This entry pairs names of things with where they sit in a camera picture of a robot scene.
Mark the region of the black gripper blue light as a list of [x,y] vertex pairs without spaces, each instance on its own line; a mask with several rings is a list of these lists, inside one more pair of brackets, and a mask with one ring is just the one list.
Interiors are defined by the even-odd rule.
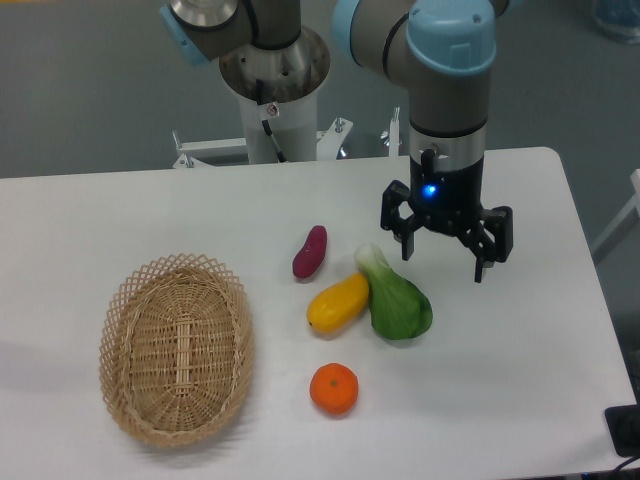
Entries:
[[[418,160],[411,158],[411,190],[399,180],[389,184],[382,194],[380,227],[401,244],[404,261],[413,255],[414,233],[423,226],[449,236],[460,234],[458,239],[475,257],[474,281],[481,283],[485,271],[505,263],[513,249],[513,210],[482,207],[483,158],[453,171],[437,171],[437,160],[435,149],[424,150]],[[400,212],[403,204],[410,210],[406,218]]]

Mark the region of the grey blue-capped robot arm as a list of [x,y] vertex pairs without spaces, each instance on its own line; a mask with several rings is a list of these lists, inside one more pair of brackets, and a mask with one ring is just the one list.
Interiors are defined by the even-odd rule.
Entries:
[[[475,273],[507,260],[513,213],[481,204],[495,21],[510,1],[340,1],[332,32],[358,66],[409,98],[410,181],[384,191],[381,227],[402,255],[427,229],[458,239]],[[243,108],[254,164],[316,159],[316,95],[330,69],[297,1],[169,1],[161,18],[192,64],[217,62]]]

